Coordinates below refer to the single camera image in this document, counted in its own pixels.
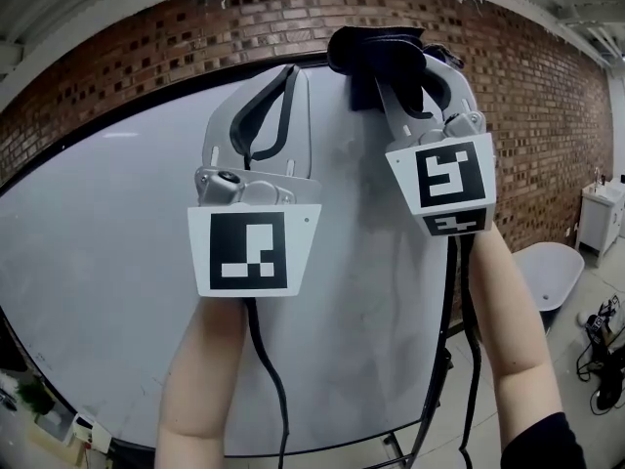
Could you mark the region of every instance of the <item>white cabinet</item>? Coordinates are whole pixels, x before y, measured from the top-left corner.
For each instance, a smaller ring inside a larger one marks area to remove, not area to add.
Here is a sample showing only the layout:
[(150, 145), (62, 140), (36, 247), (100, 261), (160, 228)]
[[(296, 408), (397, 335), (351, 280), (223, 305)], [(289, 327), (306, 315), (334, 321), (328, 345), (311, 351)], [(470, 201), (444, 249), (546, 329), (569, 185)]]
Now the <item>white cabinet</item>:
[(576, 248), (580, 243), (595, 249), (597, 265), (619, 235), (625, 210), (625, 189), (594, 185), (582, 191), (582, 213)]
[[(612, 188), (617, 188), (618, 190), (623, 190), (623, 192), (625, 192), (625, 183), (621, 183), (620, 177), (615, 177), (608, 183), (608, 185)], [(619, 236), (625, 237), (625, 221), (621, 221), (621, 231)]]

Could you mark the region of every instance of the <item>cable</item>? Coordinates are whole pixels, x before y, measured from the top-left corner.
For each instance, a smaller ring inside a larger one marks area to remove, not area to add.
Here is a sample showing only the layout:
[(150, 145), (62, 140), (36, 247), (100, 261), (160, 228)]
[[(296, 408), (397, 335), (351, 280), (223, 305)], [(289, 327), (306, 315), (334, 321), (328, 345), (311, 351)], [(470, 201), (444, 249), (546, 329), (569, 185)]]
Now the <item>cable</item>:
[(243, 299), (245, 306), (247, 307), (247, 315), (250, 327), (250, 335), (252, 336), (252, 343), (254, 349), (258, 355), (258, 359), (261, 361), (265, 370), (270, 375), (275, 390), (277, 392), (278, 400), (280, 401), (280, 414), (282, 415), (282, 441), (280, 442), (280, 454), (278, 460), (278, 469), (282, 469), (284, 464), (284, 452), (286, 451), (286, 440), (289, 437), (289, 412), (286, 407), (286, 393), (284, 392), (284, 386), (280, 380), (280, 376), (271, 364), (270, 357), (267, 356), (265, 345), (263, 344), (263, 338), (261, 337), (261, 327), (258, 322), (258, 309), (256, 307), (256, 297), (246, 297)]
[(467, 414), (465, 416), (465, 429), (462, 434), (462, 443), (458, 448), (465, 459), (467, 469), (473, 469), (471, 457), (467, 452), (467, 444), (471, 434), (471, 425), (476, 411), (476, 401), (478, 399), (479, 372), (481, 370), (481, 351), (479, 349), (478, 338), (474, 329), (478, 323), (476, 312), (473, 307), (473, 299), (469, 292), (469, 256), (473, 248), (474, 234), (460, 236), (460, 294), (462, 299), (462, 322), (465, 328), (465, 335), (471, 348), (473, 357), (473, 374), (471, 377), (471, 387), (469, 388), (469, 398), (467, 400)]
[[(611, 308), (611, 300), (608, 303), (609, 305), (607, 307), (604, 307), (604, 304), (601, 305), (600, 309), (599, 309), (599, 313), (603, 312), (604, 310), (607, 310), (607, 314), (606, 316), (613, 316), (614, 312)], [(625, 331), (625, 326), (623, 326), (619, 332), (616, 334), (616, 336), (612, 339), (612, 342), (615, 342), (616, 339), (621, 335), (621, 333), (623, 333), (623, 331)], [(605, 362), (602, 360), (597, 360), (595, 358), (591, 358), (589, 362), (586, 362), (582, 365), (579, 364), (579, 362), (582, 360), (582, 358), (584, 358), (584, 356), (586, 355), (586, 353), (588, 352), (588, 350), (590, 349), (590, 347), (593, 345), (592, 342), (592, 338), (591, 338), (591, 343), (586, 346), (586, 348), (584, 349), (584, 351), (582, 351), (582, 353), (579, 355), (579, 357), (577, 358), (577, 362), (576, 362), (576, 367), (577, 367), (577, 378), (579, 378), (579, 380), (581, 380), (582, 382), (590, 382), (591, 380), (591, 373), (595, 372), (597, 373), (599, 370), (603, 369), (605, 367)], [(588, 368), (590, 366), (596, 366), (597, 368), (595, 369), (591, 369), (589, 370)], [(613, 408), (616, 409), (620, 409), (621, 407), (623, 407), (625, 405), (625, 403), (623, 403), (622, 405), (614, 405), (606, 410), (597, 410), (595, 409), (594, 405), (593, 405), (593, 399), (597, 397), (599, 391), (601, 390), (601, 385), (600, 387), (591, 395), (590, 397), (590, 410), (593, 412), (594, 415), (597, 416), (601, 416), (601, 415), (606, 415), (608, 413), (611, 412), (611, 410)]]

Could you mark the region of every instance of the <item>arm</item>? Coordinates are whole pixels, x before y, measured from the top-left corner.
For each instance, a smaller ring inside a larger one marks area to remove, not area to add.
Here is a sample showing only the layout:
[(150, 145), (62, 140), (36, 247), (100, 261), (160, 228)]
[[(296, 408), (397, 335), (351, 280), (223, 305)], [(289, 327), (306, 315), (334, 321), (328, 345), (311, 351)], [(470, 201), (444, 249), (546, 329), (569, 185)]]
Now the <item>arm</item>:
[(502, 449), (563, 410), (542, 321), (497, 228), (476, 235), (469, 283), (492, 365)]
[(240, 301), (200, 300), (165, 383), (157, 469), (224, 467), (224, 431), (245, 322)]

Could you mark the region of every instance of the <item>screw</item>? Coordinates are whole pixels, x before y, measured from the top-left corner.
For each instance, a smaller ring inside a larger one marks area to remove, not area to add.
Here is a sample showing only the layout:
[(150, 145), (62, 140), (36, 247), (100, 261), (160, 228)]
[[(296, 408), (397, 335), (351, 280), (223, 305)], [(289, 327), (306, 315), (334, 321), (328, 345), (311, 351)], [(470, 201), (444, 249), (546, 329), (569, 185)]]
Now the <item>screw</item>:
[(236, 174), (232, 174), (228, 170), (220, 170), (217, 175), (230, 183), (238, 184), (241, 182), (241, 179)]

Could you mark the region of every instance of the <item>red brick wall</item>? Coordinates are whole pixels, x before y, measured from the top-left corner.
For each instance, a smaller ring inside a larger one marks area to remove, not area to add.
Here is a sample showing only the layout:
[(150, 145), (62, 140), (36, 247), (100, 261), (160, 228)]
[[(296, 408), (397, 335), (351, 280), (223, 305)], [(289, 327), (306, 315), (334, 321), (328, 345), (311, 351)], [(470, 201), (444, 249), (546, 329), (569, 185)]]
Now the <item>red brick wall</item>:
[(502, 233), (513, 249), (565, 241), (595, 166), (611, 172), (605, 75), (539, 25), (474, 0), (164, 2), (68, 53), (5, 109), (0, 185), (51, 142), (127, 100), (232, 64), (323, 51), (345, 24), (423, 26), (426, 41), (461, 56), (496, 141)]

